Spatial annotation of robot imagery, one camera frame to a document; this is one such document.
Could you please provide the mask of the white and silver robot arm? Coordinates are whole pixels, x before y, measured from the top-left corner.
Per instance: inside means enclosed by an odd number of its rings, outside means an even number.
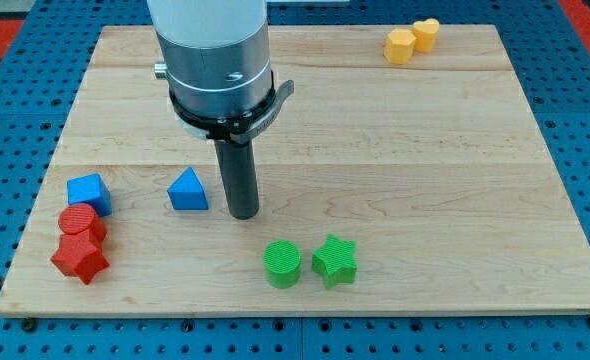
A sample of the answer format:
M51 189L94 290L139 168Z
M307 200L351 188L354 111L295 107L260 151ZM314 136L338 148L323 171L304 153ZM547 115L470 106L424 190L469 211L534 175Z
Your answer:
M264 0L148 0L167 81L182 127L215 145L230 214L259 210L253 140L294 92L271 67Z

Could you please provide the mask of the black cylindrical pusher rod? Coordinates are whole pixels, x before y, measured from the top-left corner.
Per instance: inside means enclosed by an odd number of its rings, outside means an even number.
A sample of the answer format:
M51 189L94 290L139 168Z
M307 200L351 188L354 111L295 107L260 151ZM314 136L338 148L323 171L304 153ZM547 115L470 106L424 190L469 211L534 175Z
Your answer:
M259 193L252 143L216 141L215 150L229 213L239 220L254 217Z

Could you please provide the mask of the black tool clamp mount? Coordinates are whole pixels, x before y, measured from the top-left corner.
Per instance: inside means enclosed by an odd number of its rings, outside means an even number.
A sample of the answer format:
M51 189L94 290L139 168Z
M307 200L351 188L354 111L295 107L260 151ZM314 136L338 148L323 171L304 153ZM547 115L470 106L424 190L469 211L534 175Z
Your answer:
M168 72L169 99L183 128L201 140L245 144L266 130L294 82L275 85L271 70Z

